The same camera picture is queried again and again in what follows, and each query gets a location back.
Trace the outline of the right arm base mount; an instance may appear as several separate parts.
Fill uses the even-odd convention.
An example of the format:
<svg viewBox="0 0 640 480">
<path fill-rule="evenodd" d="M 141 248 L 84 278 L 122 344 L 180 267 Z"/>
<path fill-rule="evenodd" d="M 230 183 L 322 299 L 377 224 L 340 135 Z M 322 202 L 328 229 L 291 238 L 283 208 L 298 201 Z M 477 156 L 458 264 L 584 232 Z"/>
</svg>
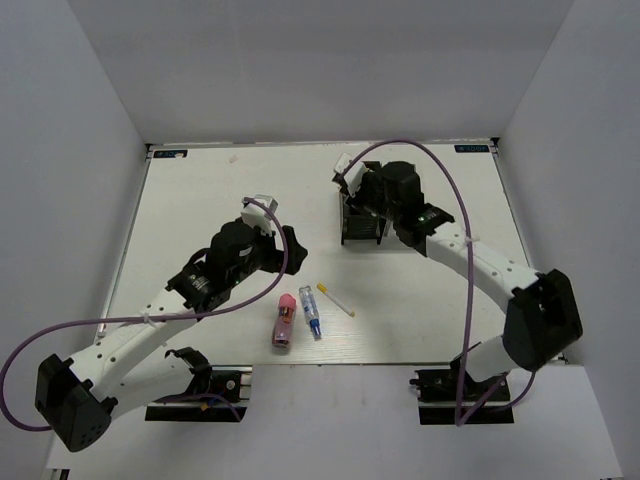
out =
<svg viewBox="0 0 640 480">
<path fill-rule="evenodd" d="M 501 376 L 477 383 L 466 379 L 460 416 L 477 403 L 497 382 L 498 387 L 488 400 L 470 416 L 471 425 L 506 425 L 514 423 L 511 392 L 507 380 Z M 454 426 L 457 394 L 457 371 L 444 368 L 416 370 L 409 380 L 410 388 L 417 395 L 419 421 L 422 426 Z"/>
</svg>

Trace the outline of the blue table label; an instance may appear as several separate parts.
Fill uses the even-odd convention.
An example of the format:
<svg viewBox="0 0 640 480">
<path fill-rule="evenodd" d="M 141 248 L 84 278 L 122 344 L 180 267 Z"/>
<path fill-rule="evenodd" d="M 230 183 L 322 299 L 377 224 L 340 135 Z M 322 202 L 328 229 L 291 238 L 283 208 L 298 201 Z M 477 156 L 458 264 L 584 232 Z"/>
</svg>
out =
<svg viewBox="0 0 640 480">
<path fill-rule="evenodd" d="M 155 150 L 153 152 L 154 159 L 186 158 L 187 155 L 188 155 L 187 149 Z"/>
<path fill-rule="evenodd" d="M 490 148 L 484 144 L 455 144 L 454 149 L 457 153 L 489 153 Z"/>
</svg>

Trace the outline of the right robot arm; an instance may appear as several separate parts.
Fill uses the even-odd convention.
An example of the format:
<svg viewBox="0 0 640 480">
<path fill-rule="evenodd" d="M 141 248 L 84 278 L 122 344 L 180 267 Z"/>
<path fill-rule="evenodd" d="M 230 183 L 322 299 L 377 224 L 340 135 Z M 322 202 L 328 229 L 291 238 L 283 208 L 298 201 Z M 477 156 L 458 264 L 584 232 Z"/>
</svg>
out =
<svg viewBox="0 0 640 480">
<path fill-rule="evenodd" d="M 414 165 L 355 166 L 343 190 L 349 206 L 390 222 L 404 245 L 473 281 L 504 312 L 502 333 L 471 348 L 451 374 L 459 396 L 475 398 L 489 379 L 515 368 L 536 372 L 582 337 L 569 278 L 518 265 L 471 240 L 452 215 L 425 201 Z"/>
</svg>

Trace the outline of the pink glue stick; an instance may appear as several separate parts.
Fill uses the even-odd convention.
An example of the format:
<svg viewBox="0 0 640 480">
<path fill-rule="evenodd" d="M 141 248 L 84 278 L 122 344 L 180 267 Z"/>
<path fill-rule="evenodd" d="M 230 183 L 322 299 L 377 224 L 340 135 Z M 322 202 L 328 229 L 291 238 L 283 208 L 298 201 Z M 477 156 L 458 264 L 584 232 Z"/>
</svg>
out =
<svg viewBox="0 0 640 480">
<path fill-rule="evenodd" d="M 276 348 L 289 349 L 296 313 L 296 299 L 288 293 L 283 294 L 278 302 L 278 315 L 272 332 L 272 345 Z"/>
</svg>

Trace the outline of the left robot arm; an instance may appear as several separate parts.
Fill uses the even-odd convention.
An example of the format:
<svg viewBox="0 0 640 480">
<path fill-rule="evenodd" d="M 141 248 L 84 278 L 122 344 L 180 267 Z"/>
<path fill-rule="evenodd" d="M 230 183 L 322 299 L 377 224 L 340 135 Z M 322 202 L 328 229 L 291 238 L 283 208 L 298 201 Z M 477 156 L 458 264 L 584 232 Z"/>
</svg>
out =
<svg viewBox="0 0 640 480">
<path fill-rule="evenodd" d="M 256 271 L 295 275 L 308 255 L 293 227 L 274 234 L 241 219 L 228 222 L 131 321 L 61 359 L 52 354 L 36 377 L 35 407 L 70 452 L 95 443 L 117 417 L 165 397 L 199 399 L 211 387 L 208 360 L 169 340 L 226 303 Z"/>
</svg>

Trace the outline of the black slotted pen holder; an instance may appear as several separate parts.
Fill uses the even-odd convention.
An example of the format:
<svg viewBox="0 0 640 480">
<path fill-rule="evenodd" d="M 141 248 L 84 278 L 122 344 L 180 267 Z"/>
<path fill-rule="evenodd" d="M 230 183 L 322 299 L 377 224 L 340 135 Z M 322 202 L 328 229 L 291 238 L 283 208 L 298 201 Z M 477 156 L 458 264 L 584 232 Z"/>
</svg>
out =
<svg viewBox="0 0 640 480">
<path fill-rule="evenodd" d="M 341 198 L 341 245 L 348 241 L 375 240 L 378 245 L 388 235 L 390 225 L 381 217 L 374 217 L 358 211 L 347 202 L 344 187 L 339 188 Z"/>
</svg>

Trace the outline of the blue correction tape pen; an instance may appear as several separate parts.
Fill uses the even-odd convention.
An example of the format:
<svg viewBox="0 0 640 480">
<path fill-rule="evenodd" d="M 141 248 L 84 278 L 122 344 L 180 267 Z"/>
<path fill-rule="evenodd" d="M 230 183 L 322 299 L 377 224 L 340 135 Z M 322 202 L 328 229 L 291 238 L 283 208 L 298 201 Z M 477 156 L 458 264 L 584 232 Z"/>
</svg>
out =
<svg viewBox="0 0 640 480">
<path fill-rule="evenodd" d="M 320 315 L 312 289 L 309 285 L 299 288 L 299 299 L 313 338 L 320 340 L 322 338 Z"/>
</svg>

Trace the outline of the left blue table label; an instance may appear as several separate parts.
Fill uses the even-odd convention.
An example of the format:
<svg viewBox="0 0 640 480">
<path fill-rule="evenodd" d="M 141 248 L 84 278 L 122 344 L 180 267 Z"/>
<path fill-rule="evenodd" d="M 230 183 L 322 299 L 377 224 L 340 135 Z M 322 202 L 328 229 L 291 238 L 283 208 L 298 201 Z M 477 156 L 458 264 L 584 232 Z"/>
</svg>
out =
<svg viewBox="0 0 640 480">
<path fill-rule="evenodd" d="M 186 158 L 187 155 L 188 155 L 187 149 L 155 150 L 153 152 L 154 159 Z"/>
</svg>

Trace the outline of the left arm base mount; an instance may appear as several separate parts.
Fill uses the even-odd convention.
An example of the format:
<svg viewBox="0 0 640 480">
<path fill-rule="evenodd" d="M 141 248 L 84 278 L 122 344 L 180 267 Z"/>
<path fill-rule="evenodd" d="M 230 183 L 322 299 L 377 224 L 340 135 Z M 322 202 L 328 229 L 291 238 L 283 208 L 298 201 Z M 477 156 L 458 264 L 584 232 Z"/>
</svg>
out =
<svg viewBox="0 0 640 480">
<path fill-rule="evenodd" d="M 250 366 L 213 368 L 207 384 L 191 387 L 192 399 L 156 402 L 145 410 L 147 422 L 240 423 L 249 406 L 253 369 Z"/>
</svg>

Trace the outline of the right blue table label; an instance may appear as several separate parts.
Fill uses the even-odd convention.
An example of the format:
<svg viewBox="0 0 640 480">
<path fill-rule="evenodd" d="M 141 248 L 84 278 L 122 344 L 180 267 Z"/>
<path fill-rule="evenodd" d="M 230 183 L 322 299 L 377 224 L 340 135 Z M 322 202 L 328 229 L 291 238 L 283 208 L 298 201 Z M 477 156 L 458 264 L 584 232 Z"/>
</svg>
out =
<svg viewBox="0 0 640 480">
<path fill-rule="evenodd" d="M 490 148 L 484 144 L 455 144 L 454 149 L 457 153 L 489 153 Z"/>
</svg>

